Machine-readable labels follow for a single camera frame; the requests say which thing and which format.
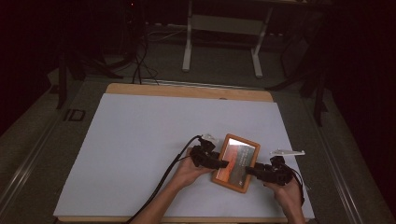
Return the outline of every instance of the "wire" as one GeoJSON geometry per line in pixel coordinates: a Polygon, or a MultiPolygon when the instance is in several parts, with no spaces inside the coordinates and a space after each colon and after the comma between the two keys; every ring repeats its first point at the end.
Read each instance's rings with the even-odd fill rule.
{"type": "Polygon", "coordinates": [[[120,68],[119,70],[117,70],[117,71],[114,71],[114,73],[118,73],[118,72],[120,72],[120,71],[122,71],[122,70],[125,70],[125,69],[127,69],[128,67],[130,67],[132,64],[133,64],[134,62],[130,62],[130,63],[128,63],[126,66],[124,66],[123,68],[120,68]]]}
{"type": "Polygon", "coordinates": [[[139,209],[139,211],[136,212],[136,214],[134,214],[133,217],[129,218],[128,221],[125,222],[125,224],[129,224],[132,220],[134,220],[134,218],[139,215],[143,209],[145,209],[149,203],[151,203],[151,201],[155,198],[155,196],[157,195],[157,193],[160,191],[161,187],[163,186],[163,182],[165,181],[166,177],[168,177],[169,173],[172,171],[173,167],[175,166],[175,164],[178,161],[184,160],[187,157],[180,159],[181,155],[183,155],[184,151],[187,149],[187,147],[191,144],[192,141],[194,141],[197,138],[201,138],[201,135],[196,135],[194,136],[189,143],[187,143],[186,146],[184,146],[184,148],[181,150],[181,152],[179,154],[177,154],[177,156],[175,157],[175,159],[172,161],[172,163],[169,165],[169,167],[166,169],[165,173],[163,174],[163,178],[161,178],[160,183],[158,183],[157,188],[152,192],[151,196],[148,198],[148,200],[145,202],[145,204],[143,204],[143,206],[139,209]]]}
{"type": "Polygon", "coordinates": [[[155,69],[153,69],[153,68],[148,67],[144,61],[142,61],[142,64],[143,64],[143,66],[146,68],[149,77],[141,77],[141,78],[151,78],[151,79],[154,79],[154,81],[157,83],[157,85],[160,85],[160,83],[158,82],[158,80],[157,80],[157,78],[156,78],[156,76],[158,76],[158,74],[159,74],[158,71],[155,70],[155,69]]]}
{"type": "Polygon", "coordinates": [[[55,219],[53,220],[52,224],[56,224],[56,223],[58,223],[58,221],[59,221],[59,218],[55,218],[55,219]]]}
{"type": "Polygon", "coordinates": [[[191,156],[183,157],[183,158],[179,159],[178,161],[182,161],[182,160],[187,159],[187,158],[189,158],[189,157],[191,157],[191,156]]]}
{"type": "Polygon", "coordinates": [[[287,164],[282,164],[284,167],[286,167],[287,169],[292,170],[292,175],[294,177],[294,179],[296,179],[297,183],[299,184],[299,189],[300,189],[300,195],[301,195],[301,205],[303,205],[305,198],[304,198],[304,192],[303,192],[303,186],[304,186],[304,181],[303,178],[301,177],[301,175],[294,170],[293,168],[289,167],[287,164]]]}
{"type": "Polygon", "coordinates": [[[317,222],[317,224],[320,224],[319,219],[317,217],[315,217],[314,220],[317,222]]]}
{"type": "Polygon", "coordinates": [[[183,30],[176,31],[176,32],[151,32],[148,35],[152,35],[152,34],[167,34],[167,33],[172,33],[172,34],[166,35],[166,36],[158,38],[158,39],[151,39],[151,40],[149,40],[149,42],[156,42],[156,41],[165,40],[166,38],[171,37],[172,35],[177,35],[177,34],[180,34],[182,32],[186,32],[186,31],[187,31],[187,29],[183,29],[183,30]]]}
{"type": "Polygon", "coordinates": [[[142,62],[145,60],[146,55],[147,55],[147,53],[148,53],[148,49],[146,48],[146,46],[145,46],[144,44],[142,44],[142,43],[140,43],[140,44],[143,46],[143,48],[144,48],[144,50],[145,50],[145,53],[143,54],[143,57],[142,57],[142,59],[140,60],[140,62],[139,62],[138,57],[137,57],[137,55],[136,55],[137,67],[136,67],[136,69],[134,70],[134,75],[133,75],[133,77],[132,77],[132,84],[134,84],[134,79],[136,78],[136,75],[139,76],[139,82],[140,82],[140,84],[142,84],[142,78],[141,78],[141,76],[140,76],[140,65],[141,65],[142,62]]]}

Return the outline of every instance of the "wooden table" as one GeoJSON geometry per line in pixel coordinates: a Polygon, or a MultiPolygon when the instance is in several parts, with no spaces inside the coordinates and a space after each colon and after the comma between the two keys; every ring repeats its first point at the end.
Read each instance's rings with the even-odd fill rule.
{"type": "MultiPolygon", "coordinates": [[[[236,134],[239,132],[242,137],[247,138],[257,138],[257,136],[262,138],[263,136],[258,141],[262,144],[258,161],[268,163],[269,156],[266,152],[269,152],[269,148],[267,147],[291,148],[277,105],[272,102],[271,94],[266,91],[110,84],[64,185],[54,215],[61,221],[122,222],[128,220],[134,210],[137,211],[155,188],[164,172],[163,168],[169,165],[188,142],[189,137],[193,137],[190,132],[210,129],[210,132],[214,132],[217,138],[221,138],[228,131],[236,134]],[[137,103],[130,103],[129,100],[132,98],[128,95],[136,96],[132,98],[137,103]],[[156,102],[154,106],[160,104],[155,107],[158,110],[151,107],[152,100],[156,102]],[[179,102],[187,104],[177,107],[179,102]],[[269,105],[258,104],[259,102],[268,102],[269,105]],[[208,108],[203,108],[202,104],[208,105],[208,108]],[[238,107],[243,110],[244,115],[247,115],[244,118],[249,122],[247,127],[238,124],[240,122],[238,120],[232,120],[229,123],[228,119],[223,122],[227,127],[219,127],[222,126],[221,122],[215,122],[222,118],[219,117],[219,111],[216,108],[213,109],[212,106],[230,104],[268,105],[269,107],[268,110],[262,111],[265,112],[263,115],[257,114],[257,109],[251,111],[256,114],[254,116],[249,115],[251,112],[247,107],[238,107]],[[137,110],[143,111],[146,116],[138,116],[135,113],[137,110]],[[178,113],[178,117],[171,118],[172,115],[169,113],[175,112],[178,113]],[[217,113],[213,115],[216,117],[209,118],[209,121],[205,123],[204,119],[210,117],[212,112],[217,113]],[[189,120],[189,117],[194,114],[201,117],[189,120]],[[266,131],[263,132],[260,131],[261,128],[257,129],[259,132],[253,132],[256,130],[254,126],[261,123],[258,118],[267,120],[267,126],[279,121],[281,124],[276,124],[270,129],[266,127],[266,131]],[[238,131],[234,126],[238,126],[242,131],[238,131]]],[[[233,118],[229,116],[228,113],[224,114],[224,118],[233,118]]],[[[286,163],[299,170],[294,158],[286,158],[286,163]]],[[[303,210],[307,219],[314,217],[306,192],[303,210]]],[[[261,182],[255,178],[250,182],[247,193],[241,194],[210,182],[210,175],[208,175],[201,176],[193,185],[183,189],[177,195],[162,222],[257,223],[287,222],[287,220],[275,202],[272,191],[264,189],[261,182]],[[235,206],[238,209],[239,206],[244,209],[231,210],[235,206]]]]}

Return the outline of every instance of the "black clamp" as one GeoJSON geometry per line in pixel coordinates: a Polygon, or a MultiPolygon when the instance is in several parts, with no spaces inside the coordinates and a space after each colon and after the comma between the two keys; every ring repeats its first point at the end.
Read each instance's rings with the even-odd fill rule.
{"type": "Polygon", "coordinates": [[[293,171],[285,165],[285,159],[281,156],[271,158],[271,164],[262,164],[256,162],[254,168],[246,167],[248,175],[254,175],[258,179],[285,186],[293,179],[293,171]]]}
{"type": "Polygon", "coordinates": [[[200,146],[194,146],[190,152],[192,161],[196,167],[204,166],[209,169],[225,168],[228,165],[227,161],[219,160],[219,153],[214,152],[215,145],[203,138],[198,138],[201,143],[200,146]]]}

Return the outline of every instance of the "table leg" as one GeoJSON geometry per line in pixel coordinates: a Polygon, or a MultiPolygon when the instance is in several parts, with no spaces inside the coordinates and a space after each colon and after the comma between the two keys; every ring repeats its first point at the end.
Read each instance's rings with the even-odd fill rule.
{"type": "Polygon", "coordinates": [[[260,48],[262,47],[262,41],[264,39],[265,31],[267,30],[268,22],[271,18],[272,12],[273,12],[273,8],[272,7],[268,8],[267,16],[265,18],[265,21],[262,23],[262,28],[259,33],[259,39],[257,41],[257,45],[254,49],[251,50],[251,58],[254,66],[254,74],[258,78],[262,77],[262,67],[260,66],[259,51],[260,48]]]}
{"type": "Polygon", "coordinates": [[[67,99],[67,67],[66,67],[66,61],[64,57],[64,53],[59,57],[59,100],[58,100],[58,105],[57,109],[61,109],[62,106],[64,105],[64,102],[67,99]]]}
{"type": "Polygon", "coordinates": [[[192,17],[192,0],[189,1],[189,17],[187,18],[187,43],[186,49],[184,50],[183,59],[183,72],[190,71],[190,61],[191,61],[191,17],[192,17]]]}

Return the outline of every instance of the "white stand leg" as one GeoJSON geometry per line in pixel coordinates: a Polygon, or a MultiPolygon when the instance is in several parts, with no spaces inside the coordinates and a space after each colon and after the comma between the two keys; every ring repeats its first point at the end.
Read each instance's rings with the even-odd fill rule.
{"type": "Polygon", "coordinates": [[[260,66],[259,51],[260,48],[262,47],[262,41],[265,37],[265,31],[267,30],[268,21],[271,18],[272,12],[273,12],[273,8],[272,7],[268,8],[265,21],[262,23],[262,29],[260,30],[257,45],[254,49],[251,50],[251,59],[253,61],[254,74],[256,75],[257,78],[262,78],[262,67],[260,66]]]}
{"type": "Polygon", "coordinates": [[[192,17],[192,0],[189,1],[189,17],[187,18],[187,43],[186,49],[184,50],[183,66],[181,70],[183,72],[190,71],[190,61],[191,61],[191,17],[192,17]]]}

